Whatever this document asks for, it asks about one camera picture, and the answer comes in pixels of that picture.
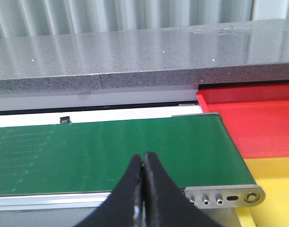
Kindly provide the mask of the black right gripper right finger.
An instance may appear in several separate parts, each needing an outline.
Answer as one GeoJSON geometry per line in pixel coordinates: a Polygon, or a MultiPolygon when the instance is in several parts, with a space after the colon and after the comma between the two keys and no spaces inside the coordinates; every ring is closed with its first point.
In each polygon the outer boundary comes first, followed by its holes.
{"type": "Polygon", "coordinates": [[[144,176],[146,226],[221,226],[189,202],[167,174],[156,153],[145,154],[144,176]]]}

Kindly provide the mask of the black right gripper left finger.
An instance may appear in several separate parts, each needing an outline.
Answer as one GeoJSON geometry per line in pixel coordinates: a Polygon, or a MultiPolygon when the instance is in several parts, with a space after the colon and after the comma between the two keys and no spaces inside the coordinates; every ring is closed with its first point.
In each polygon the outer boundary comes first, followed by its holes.
{"type": "Polygon", "coordinates": [[[140,227],[142,225],[142,165],[140,155],[130,163],[107,199],[77,227],[140,227]]]}

